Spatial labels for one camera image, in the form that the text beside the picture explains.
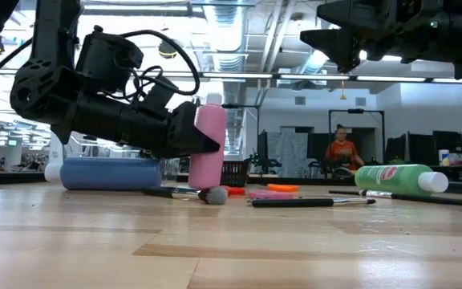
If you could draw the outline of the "pink paint bottle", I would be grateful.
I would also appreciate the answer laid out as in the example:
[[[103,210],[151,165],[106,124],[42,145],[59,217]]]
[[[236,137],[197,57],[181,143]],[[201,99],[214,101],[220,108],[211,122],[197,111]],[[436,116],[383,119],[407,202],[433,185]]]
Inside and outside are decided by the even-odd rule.
[[[227,121],[226,110],[221,105],[222,95],[209,93],[206,103],[197,111],[196,127],[216,141],[220,148],[214,153],[195,154],[190,157],[188,185],[191,188],[207,189],[221,183]]]

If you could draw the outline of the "blue paint bottle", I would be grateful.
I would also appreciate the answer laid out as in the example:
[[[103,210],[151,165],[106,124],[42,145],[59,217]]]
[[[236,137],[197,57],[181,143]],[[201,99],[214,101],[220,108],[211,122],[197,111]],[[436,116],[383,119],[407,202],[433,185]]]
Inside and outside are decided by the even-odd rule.
[[[157,160],[69,157],[63,163],[48,164],[44,177],[69,190],[141,191],[161,185],[162,169]]]

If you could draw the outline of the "black aluminium table frame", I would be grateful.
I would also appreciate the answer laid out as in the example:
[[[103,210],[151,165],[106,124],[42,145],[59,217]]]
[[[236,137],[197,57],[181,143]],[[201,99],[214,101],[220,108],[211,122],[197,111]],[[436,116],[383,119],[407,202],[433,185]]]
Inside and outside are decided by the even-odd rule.
[[[45,182],[43,173],[3,173],[0,172],[0,185],[24,184]],[[354,186],[353,179],[307,179],[307,178],[279,178],[279,177],[254,177],[250,175],[247,184],[266,185],[269,183],[279,185],[324,185],[324,186]],[[462,194],[462,182],[451,182],[448,193]]]

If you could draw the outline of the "black slotted plastic basket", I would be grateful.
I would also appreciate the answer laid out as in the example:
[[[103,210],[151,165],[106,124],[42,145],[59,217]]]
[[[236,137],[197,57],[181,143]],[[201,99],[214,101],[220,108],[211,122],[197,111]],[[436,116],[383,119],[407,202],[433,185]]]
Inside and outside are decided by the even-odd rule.
[[[224,161],[221,173],[221,185],[243,188],[247,182],[250,170],[250,162]]]

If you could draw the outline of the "person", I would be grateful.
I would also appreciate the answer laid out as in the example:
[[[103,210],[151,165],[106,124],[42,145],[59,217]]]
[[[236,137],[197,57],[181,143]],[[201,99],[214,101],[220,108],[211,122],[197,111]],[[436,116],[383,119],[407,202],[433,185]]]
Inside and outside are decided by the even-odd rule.
[[[365,162],[359,156],[355,144],[347,139],[347,130],[338,124],[335,130],[335,139],[326,149],[326,161],[331,165],[338,165],[349,170],[357,170]]]

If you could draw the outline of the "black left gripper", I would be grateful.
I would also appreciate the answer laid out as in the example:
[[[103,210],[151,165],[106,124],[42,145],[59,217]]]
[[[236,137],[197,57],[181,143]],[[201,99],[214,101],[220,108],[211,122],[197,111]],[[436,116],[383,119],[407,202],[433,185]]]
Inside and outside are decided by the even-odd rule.
[[[184,102],[165,118],[140,112],[125,104],[91,94],[50,97],[51,113],[58,119],[51,131],[62,144],[73,132],[124,143],[156,157],[176,158],[215,153],[220,145],[195,126],[197,106]]]

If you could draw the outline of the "green paint bottle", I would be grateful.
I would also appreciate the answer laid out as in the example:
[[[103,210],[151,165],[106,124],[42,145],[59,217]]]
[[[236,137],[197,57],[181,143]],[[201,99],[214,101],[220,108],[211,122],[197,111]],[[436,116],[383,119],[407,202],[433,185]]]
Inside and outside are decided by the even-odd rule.
[[[360,189],[430,196],[447,190],[445,174],[426,165],[369,165],[355,173],[355,185]]]

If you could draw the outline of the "fluffy black brush silver ferrule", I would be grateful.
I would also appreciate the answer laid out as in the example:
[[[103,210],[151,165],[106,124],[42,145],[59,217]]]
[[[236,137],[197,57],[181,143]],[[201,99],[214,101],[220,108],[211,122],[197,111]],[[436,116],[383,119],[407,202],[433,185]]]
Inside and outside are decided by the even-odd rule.
[[[179,200],[197,200],[207,205],[222,206],[228,200],[227,190],[223,187],[208,189],[189,189],[182,187],[152,187],[143,190],[148,196],[166,197]]]

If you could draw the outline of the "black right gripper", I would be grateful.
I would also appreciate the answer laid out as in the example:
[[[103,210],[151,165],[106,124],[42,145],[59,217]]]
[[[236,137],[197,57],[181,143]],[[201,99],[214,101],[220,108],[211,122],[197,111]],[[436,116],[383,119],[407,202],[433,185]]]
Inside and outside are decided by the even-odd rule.
[[[317,16],[341,28],[360,29],[360,39],[351,30],[333,29],[302,31],[300,40],[326,55],[339,73],[360,64],[361,49],[369,60],[396,55],[402,63],[440,61],[436,16],[441,12],[442,0],[338,0],[319,5]]]

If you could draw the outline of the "black background gantry frame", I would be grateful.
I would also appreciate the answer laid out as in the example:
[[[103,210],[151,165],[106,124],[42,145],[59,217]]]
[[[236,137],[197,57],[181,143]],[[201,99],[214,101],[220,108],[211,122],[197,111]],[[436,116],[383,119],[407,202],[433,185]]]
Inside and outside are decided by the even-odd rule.
[[[328,120],[328,145],[330,145],[330,143],[332,142],[332,138],[333,138],[333,135],[334,135],[334,130],[332,128],[332,114],[334,112],[344,112],[344,113],[347,113],[347,114],[363,114],[363,113],[367,113],[369,114],[370,116],[373,117],[373,113],[378,113],[380,114],[380,132],[381,132],[381,141],[382,141],[382,145],[380,146],[381,148],[381,155],[376,155],[377,156],[377,161],[380,161],[381,163],[383,163],[386,159],[386,153],[385,153],[385,148],[386,148],[386,129],[385,129],[385,112],[383,110],[365,110],[365,109],[362,109],[362,108],[348,108],[348,109],[331,109],[331,110],[328,110],[328,113],[327,113],[327,120]]]
[[[257,151],[260,134],[260,106],[223,104],[227,112],[225,154],[227,160],[242,160]]]

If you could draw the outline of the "orange scissors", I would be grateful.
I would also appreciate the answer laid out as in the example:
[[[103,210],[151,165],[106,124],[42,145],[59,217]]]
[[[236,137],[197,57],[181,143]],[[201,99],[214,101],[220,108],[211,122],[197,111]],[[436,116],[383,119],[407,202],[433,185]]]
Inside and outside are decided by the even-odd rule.
[[[279,184],[268,184],[267,189],[281,193],[295,193],[298,192],[299,187],[296,185],[279,185]]]

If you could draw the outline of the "black computer monitor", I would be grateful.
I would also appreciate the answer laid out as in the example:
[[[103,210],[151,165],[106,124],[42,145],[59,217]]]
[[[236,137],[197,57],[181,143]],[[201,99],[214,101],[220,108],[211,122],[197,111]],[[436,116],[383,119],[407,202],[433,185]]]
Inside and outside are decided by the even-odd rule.
[[[462,154],[462,134],[460,132],[434,131],[433,137],[437,150]]]
[[[409,161],[412,164],[427,166],[438,162],[433,135],[414,134],[407,135]]]
[[[384,161],[388,164],[401,165],[405,163],[406,135],[388,138]]]

